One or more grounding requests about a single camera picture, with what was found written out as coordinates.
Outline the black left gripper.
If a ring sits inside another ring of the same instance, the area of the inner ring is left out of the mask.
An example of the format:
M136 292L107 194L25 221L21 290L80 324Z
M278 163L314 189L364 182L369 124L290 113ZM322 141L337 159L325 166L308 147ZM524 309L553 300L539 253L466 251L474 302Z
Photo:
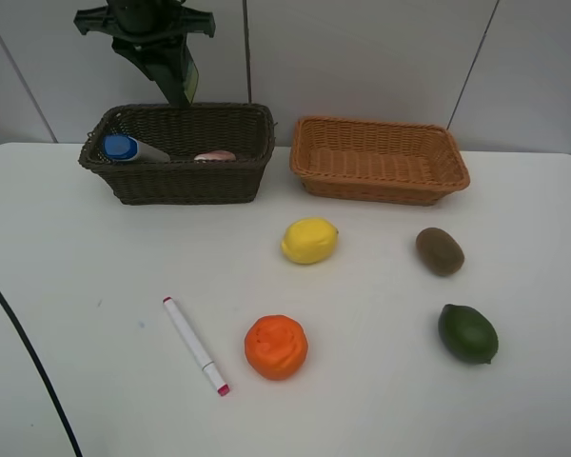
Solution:
M81 34L100 32L133 44L189 33L215 34L211 12L191 9L184 1L107 1L102 7L78 10L73 23Z

